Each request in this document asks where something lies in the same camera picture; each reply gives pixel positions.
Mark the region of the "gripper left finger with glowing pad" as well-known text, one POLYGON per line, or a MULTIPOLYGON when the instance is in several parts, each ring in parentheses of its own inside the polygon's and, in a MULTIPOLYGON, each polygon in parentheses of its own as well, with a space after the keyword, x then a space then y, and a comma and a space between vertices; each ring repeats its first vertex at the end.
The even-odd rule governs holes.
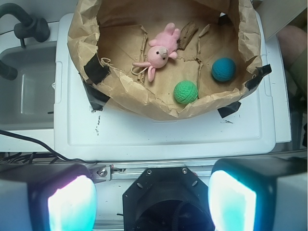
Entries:
POLYGON ((97 192, 83 164, 2 164, 2 231, 90 231, 97 192))

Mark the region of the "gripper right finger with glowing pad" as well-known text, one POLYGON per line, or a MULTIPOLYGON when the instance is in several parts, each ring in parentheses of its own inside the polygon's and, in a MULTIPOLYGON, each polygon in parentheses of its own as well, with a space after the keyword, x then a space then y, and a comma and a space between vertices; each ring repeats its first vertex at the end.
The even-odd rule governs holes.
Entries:
POLYGON ((306 231, 305 158, 222 158, 213 166, 208 203, 218 231, 306 231))

